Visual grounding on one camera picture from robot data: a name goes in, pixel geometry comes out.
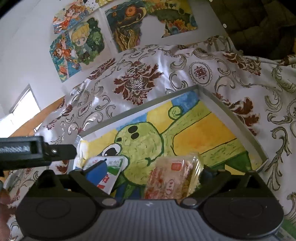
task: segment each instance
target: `plastic food package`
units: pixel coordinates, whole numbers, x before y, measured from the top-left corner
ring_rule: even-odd
[[[194,191],[200,187],[199,176],[203,169],[204,169],[204,162],[201,155],[198,153],[195,155],[195,166],[192,170],[192,175],[191,175],[187,196],[194,193]]]
[[[158,157],[155,169],[150,173],[144,198],[176,199],[180,202],[187,196],[192,172],[196,171],[197,156]]]
[[[124,156],[96,156],[89,158],[85,162],[83,170],[88,169],[101,160],[105,160],[106,164],[100,164],[90,171],[86,175],[86,179],[105,193],[110,194],[122,170],[124,158]]]

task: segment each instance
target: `cartoon character sticker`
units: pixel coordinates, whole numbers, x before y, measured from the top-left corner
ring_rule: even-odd
[[[61,34],[50,46],[49,52],[62,82],[81,70],[78,59],[72,54],[72,49],[69,34]]]
[[[71,33],[71,40],[79,63],[89,65],[105,49],[105,43],[99,21],[91,17],[79,23]]]
[[[70,3],[54,16],[54,33],[64,33],[79,23],[88,14],[89,10],[82,0]]]

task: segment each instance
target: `human hand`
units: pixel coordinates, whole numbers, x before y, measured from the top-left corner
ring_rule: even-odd
[[[10,229],[7,226],[7,221],[11,214],[14,214],[16,208],[8,208],[7,204],[10,204],[10,196],[5,189],[0,191],[0,241],[8,240],[10,236]]]

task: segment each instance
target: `black plastic part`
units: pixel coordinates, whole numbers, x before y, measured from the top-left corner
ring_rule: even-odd
[[[69,175],[44,171],[17,208],[22,233],[38,240],[65,240],[90,228],[104,209],[119,207],[122,203],[103,205],[104,199],[112,197],[84,176],[102,162]],[[213,173],[190,196],[197,203],[181,202],[181,207],[197,210],[212,229],[231,238],[258,239],[277,231],[284,212],[256,172],[244,176],[226,170]]]
[[[42,136],[0,138],[0,171],[49,166],[75,156],[73,145],[48,145]]]
[[[213,229],[236,239],[273,234],[284,218],[279,202],[256,172],[232,175],[199,211]]]
[[[84,177],[88,171],[44,171],[17,208],[22,233],[38,240],[68,239],[90,228],[105,208],[117,207],[102,204],[112,197]]]
[[[204,169],[202,170],[198,180],[201,185],[206,184],[208,181],[212,180],[214,177],[218,175],[218,172],[211,169],[207,165],[204,165]]]

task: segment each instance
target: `red label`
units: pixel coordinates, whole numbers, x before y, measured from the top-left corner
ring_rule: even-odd
[[[110,179],[110,177],[108,176],[108,174],[102,179],[102,181],[104,183],[107,183],[107,181]]]
[[[104,189],[105,186],[101,185],[101,184],[98,184],[97,187],[100,188],[100,189]]]
[[[182,163],[180,162],[172,163],[172,167],[171,167],[172,171],[180,171],[181,168],[182,168]]]

